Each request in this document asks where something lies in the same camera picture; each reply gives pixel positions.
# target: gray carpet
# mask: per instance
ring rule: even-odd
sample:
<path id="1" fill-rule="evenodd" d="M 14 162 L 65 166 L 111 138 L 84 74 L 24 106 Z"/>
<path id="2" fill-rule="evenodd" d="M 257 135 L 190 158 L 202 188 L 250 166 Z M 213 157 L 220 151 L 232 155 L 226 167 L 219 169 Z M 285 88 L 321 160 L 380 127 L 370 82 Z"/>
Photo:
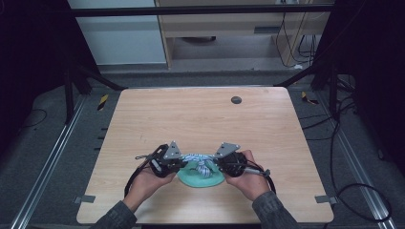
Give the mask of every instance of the gray carpet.
<path id="1" fill-rule="evenodd" d="M 291 75 L 293 75 L 291 71 L 283 73 L 246 71 L 106 76 L 118 84 L 128 87 L 185 87 L 271 85 Z M 105 135 L 102 128 L 108 127 L 119 96 L 119 92 L 114 92 L 93 80 L 91 83 L 94 87 L 93 92 L 86 98 L 82 115 L 53 172 L 45 193 L 32 215 L 31 223 L 78 225 L 75 216 L 79 206 L 73 203 L 73 199 L 85 192 L 96 163 L 98 150 L 95 148 L 101 147 L 102 139 L 99 137 Z M 325 114 L 322 106 L 303 101 L 301 91 L 291 89 L 289 92 L 299 117 Z M 63 128 L 65 118 L 63 94 L 63 88 L 57 88 L 42 94 L 35 100 L 33 107 L 45 110 L 46 118 L 35 126 L 23 128 L 19 137 L 10 147 L 12 156 L 8 161 L 2 161 L 0 224 L 12 222 Z M 102 111 L 97 111 L 99 99 L 104 94 L 109 95 L 106 106 Z M 43 112 L 33 111 L 27 125 L 34 124 L 43 117 Z M 301 124 L 305 127 L 323 118 L 325 116 L 301 119 Z M 378 159 L 375 145 L 371 141 L 367 129 L 352 111 L 347 111 L 346 114 L 342 115 L 341 129 L 351 140 L 352 147 L 371 175 L 375 187 L 389 198 L 394 208 L 393 219 L 395 224 L 398 228 L 405 228 L 405 218 L 403 218 L 405 216 L 405 201 L 402 197 L 405 192 L 405 178 L 390 161 Z M 331 135 L 332 126 L 326 122 L 305 130 L 304 133 L 308 139 L 324 138 Z M 329 172 L 330 140 L 309 140 L 308 144 L 327 194 L 334 196 Z M 337 142 L 333 150 L 333 166 L 337 186 L 342 187 L 355 182 Z M 371 216 L 368 205 L 358 189 L 350 190 L 343 198 L 358 211 Z M 334 214 L 335 218 L 329 228 L 378 228 L 376 223 L 370 223 L 355 216 L 342 204 L 335 205 Z M 322 228 L 322 226 L 304 225 L 305 228 Z"/>

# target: metal bracket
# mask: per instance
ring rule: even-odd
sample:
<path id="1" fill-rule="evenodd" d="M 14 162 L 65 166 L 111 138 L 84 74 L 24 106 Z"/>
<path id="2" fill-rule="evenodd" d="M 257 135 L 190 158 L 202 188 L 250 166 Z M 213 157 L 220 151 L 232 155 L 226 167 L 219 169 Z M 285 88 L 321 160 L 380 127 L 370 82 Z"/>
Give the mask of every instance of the metal bracket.
<path id="1" fill-rule="evenodd" d="M 315 196 L 315 200 L 317 203 L 325 203 L 328 202 L 330 205 L 338 203 L 338 198 L 337 197 L 328 197 L 328 196 Z"/>
<path id="2" fill-rule="evenodd" d="M 96 199 L 95 196 L 83 195 L 82 197 L 75 197 L 73 203 L 82 203 L 82 202 L 94 203 L 95 199 Z"/>
<path id="3" fill-rule="evenodd" d="M 166 154 L 164 154 L 164 159 L 180 159 L 181 152 L 176 144 L 176 141 L 170 143 L 169 149 L 167 149 Z"/>
<path id="4" fill-rule="evenodd" d="M 217 153 L 215 153 L 214 157 L 223 158 L 223 157 L 226 157 L 226 156 L 236 152 L 239 149 L 241 149 L 240 145 L 223 142 L 221 147 L 218 149 Z"/>

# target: wooden table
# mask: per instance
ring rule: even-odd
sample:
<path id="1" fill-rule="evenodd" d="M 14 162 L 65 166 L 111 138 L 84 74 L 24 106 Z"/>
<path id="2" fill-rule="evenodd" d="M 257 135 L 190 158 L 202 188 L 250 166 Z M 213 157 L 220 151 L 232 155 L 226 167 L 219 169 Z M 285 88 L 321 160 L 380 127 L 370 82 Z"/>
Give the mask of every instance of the wooden table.
<path id="1" fill-rule="evenodd" d="M 241 104 L 231 98 L 239 96 Z M 279 199 L 299 222 L 329 222 L 325 190 L 284 88 L 135 89 L 121 93 L 77 220 L 94 223 L 119 200 L 129 176 L 159 145 L 176 140 L 181 152 L 214 154 L 222 142 L 251 150 L 270 169 Z M 146 223 L 255 223 L 247 200 L 223 182 L 190 188 L 177 177 L 136 211 Z"/>

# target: floor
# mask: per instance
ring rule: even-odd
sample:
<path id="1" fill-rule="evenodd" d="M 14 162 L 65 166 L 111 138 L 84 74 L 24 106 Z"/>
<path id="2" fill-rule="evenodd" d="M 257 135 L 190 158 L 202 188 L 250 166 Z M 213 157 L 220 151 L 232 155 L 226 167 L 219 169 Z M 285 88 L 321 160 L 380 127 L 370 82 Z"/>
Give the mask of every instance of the floor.
<path id="1" fill-rule="evenodd" d="M 308 63 L 297 68 L 305 68 Z M 131 88 L 137 87 L 188 87 L 188 86 L 237 86 L 272 85 L 293 75 L 299 69 L 285 67 L 278 58 L 278 52 L 269 36 L 217 37 L 216 41 L 207 38 L 180 38 L 176 41 L 174 61 L 171 69 L 149 69 L 138 73 L 106 73 L 112 81 Z M 75 93 L 75 101 L 84 99 L 82 112 L 69 141 L 63 147 L 63 154 L 52 169 L 48 185 L 32 212 L 30 224 L 37 228 L 58 228 L 57 225 L 79 226 L 75 220 L 78 204 L 75 197 L 84 194 L 93 166 L 96 163 L 105 129 L 108 127 L 119 92 L 114 92 L 93 80 L 94 87 L 89 96 Z M 325 91 L 312 92 L 309 89 L 310 76 L 291 86 L 290 93 L 297 115 L 303 127 L 324 119 L 328 114 L 322 103 L 316 105 L 302 99 L 302 91 L 308 98 L 321 102 L 328 97 Z M 102 111 L 98 111 L 100 98 L 109 95 Z M 340 98 L 347 96 L 339 93 Z M 9 228 L 27 196 L 32 190 L 43 165 L 64 126 L 65 108 L 63 88 L 42 94 L 34 102 L 35 110 L 21 129 L 19 137 L 12 143 L 12 157 L 2 161 L 0 170 L 0 228 Z M 327 194 L 333 195 L 330 182 L 330 141 L 320 139 L 330 136 L 332 123 L 324 122 L 316 128 L 304 131 L 316 167 Z M 361 118 L 353 109 L 342 115 L 341 133 L 334 146 L 334 168 L 338 187 L 358 182 L 359 176 L 352 165 L 352 157 L 347 153 L 344 138 L 350 140 L 351 147 L 362 168 L 367 172 L 371 183 L 382 190 L 392 203 L 393 219 L 396 228 L 405 228 L 405 179 L 391 161 L 381 161 L 376 154 L 376 146 L 367 132 Z M 367 191 L 353 190 L 346 198 L 356 209 L 372 216 L 370 202 L 364 200 Z M 355 216 L 342 204 L 334 208 L 335 219 L 330 228 L 384 228 L 384 225 L 370 223 Z M 303 225 L 304 228 L 322 228 L 323 225 Z"/>

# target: hand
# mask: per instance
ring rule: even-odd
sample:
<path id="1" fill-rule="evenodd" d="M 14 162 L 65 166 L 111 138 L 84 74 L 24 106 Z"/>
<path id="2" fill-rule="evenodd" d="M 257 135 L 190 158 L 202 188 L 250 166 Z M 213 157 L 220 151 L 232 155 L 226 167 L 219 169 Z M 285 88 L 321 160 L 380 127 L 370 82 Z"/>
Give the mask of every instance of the hand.
<path id="1" fill-rule="evenodd" d="M 243 151 L 247 160 L 255 162 L 251 151 Z M 226 182 L 237 187 L 250 200 L 255 200 L 263 193 L 270 191 L 267 180 L 263 176 L 243 173 L 240 177 L 231 177 L 224 174 Z"/>
<path id="2" fill-rule="evenodd" d="M 135 212 L 139 206 L 151 197 L 161 186 L 170 183 L 176 173 L 167 177 L 156 177 L 151 168 L 143 169 L 132 182 L 131 189 L 123 202 L 127 207 Z"/>

